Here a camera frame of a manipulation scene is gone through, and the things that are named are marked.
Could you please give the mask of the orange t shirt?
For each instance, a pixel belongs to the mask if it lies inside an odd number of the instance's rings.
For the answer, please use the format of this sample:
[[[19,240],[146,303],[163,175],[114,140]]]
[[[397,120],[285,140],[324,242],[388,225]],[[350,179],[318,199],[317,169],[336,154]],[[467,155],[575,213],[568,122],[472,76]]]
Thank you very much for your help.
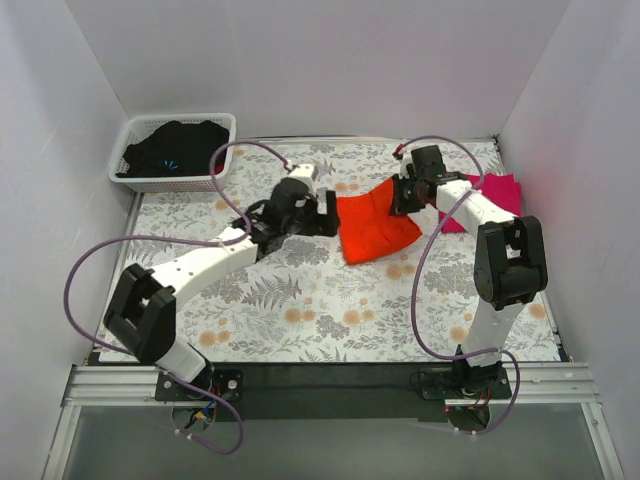
[[[390,214],[392,201],[391,178],[366,194],[337,199],[339,237],[348,265],[396,253],[422,236],[422,230],[408,216]]]

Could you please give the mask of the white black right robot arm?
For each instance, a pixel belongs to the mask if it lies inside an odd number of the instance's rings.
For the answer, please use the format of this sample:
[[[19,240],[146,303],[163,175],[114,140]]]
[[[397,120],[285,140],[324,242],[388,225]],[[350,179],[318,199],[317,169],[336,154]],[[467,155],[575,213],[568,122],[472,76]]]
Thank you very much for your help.
[[[482,179],[471,182],[448,170],[436,145],[406,141],[393,156],[400,170],[392,178],[391,214],[432,205],[476,241],[473,281],[479,301],[467,337],[454,355],[440,356],[440,365],[419,371],[415,380],[427,398],[508,398],[502,366],[506,340],[518,315],[548,284],[541,224],[497,206],[481,192]]]

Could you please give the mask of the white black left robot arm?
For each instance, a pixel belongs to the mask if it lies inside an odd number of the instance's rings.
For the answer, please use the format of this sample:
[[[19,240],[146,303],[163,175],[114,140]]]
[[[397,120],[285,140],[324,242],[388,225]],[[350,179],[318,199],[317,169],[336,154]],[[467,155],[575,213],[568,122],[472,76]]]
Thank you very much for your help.
[[[214,368],[179,337],[178,311],[227,275],[279,250],[293,236],[333,237],[340,225],[334,191],[311,181],[282,179],[266,200],[252,204],[212,240],[159,266],[128,266],[120,275],[103,324],[126,352],[177,380],[210,389]]]

